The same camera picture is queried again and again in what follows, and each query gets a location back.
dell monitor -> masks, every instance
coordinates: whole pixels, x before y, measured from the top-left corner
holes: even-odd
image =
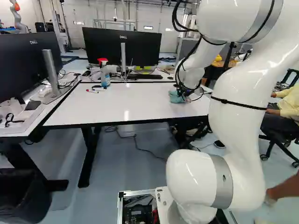
[[[97,64],[107,58],[108,64],[121,64],[121,43],[126,43],[126,64],[157,65],[162,34],[83,27],[88,62]]]
[[[51,50],[58,73],[63,64],[54,32],[0,35],[0,103],[48,77],[43,49]]]

teal cloth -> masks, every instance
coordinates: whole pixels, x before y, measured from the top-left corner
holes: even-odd
[[[180,103],[185,103],[186,102],[186,97],[184,96],[178,96],[178,91],[168,91],[168,95],[170,97],[170,102],[174,104],[180,104]]]

human arm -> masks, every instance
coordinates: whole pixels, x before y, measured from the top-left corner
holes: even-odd
[[[266,113],[270,113],[270,114],[275,114],[275,115],[281,116],[280,110],[267,109]]]
[[[287,89],[287,90],[282,90],[282,91],[279,91],[279,92],[273,92],[271,94],[271,97],[273,97],[272,95],[275,94],[274,97],[279,97],[279,98],[284,98],[286,97],[287,95],[289,95],[289,93],[293,90],[294,87],[291,87],[290,89]]]

wall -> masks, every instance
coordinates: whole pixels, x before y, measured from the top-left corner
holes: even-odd
[[[62,9],[59,0],[53,0],[53,5],[57,13],[62,15]],[[99,0],[65,0],[64,14],[69,28],[69,34],[73,47],[84,47],[84,38],[82,27],[94,27],[94,19],[110,19],[115,16],[114,1],[99,1]],[[117,16],[123,18],[122,3],[117,2]],[[51,0],[42,0],[42,9],[46,21],[49,21],[53,6]],[[175,52],[177,45],[176,31],[165,31],[166,28],[171,28],[171,14],[173,7],[160,7],[159,5],[138,4],[138,31],[162,33],[161,52]],[[182,18],[183,9],[178,10],[179,20]],[[136,20],[136,4],[130,3],[129,9],[126,12],[127,19]],[[85,24],[75,25],[74,21],[82,21]],[[152,26],[153,30],[144,30],[144,26]],[[106,24],[106,28],[123,30],[123,24]],[[134,29],[134,24],[131,24],[131,30]]]
[[[21,10],[19,14],[22,23],[28,26],[34,33],[36,32],[35,23],[43,22],[42,13],[37,0],[18,0]],[[14,16],[10,11],[12,4],[9,0],[1,0],[0,19],[4,23],[4,27],[14,26]]]

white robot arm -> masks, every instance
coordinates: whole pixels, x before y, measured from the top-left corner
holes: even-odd
[[[299,60],[298,9],[297,0],[201,1],[197,25],[205,38],[250,43],[254,51],[221,75],[211,96],[209,123],[227,154],[182,149],[168,158],[167,186],[187,223],[210,222],[216,208],[254,210],[262,204],[265,182],[258,134],[278,76]],[[201,41],[179,70],[186,87],[198,84],[221,47]]]

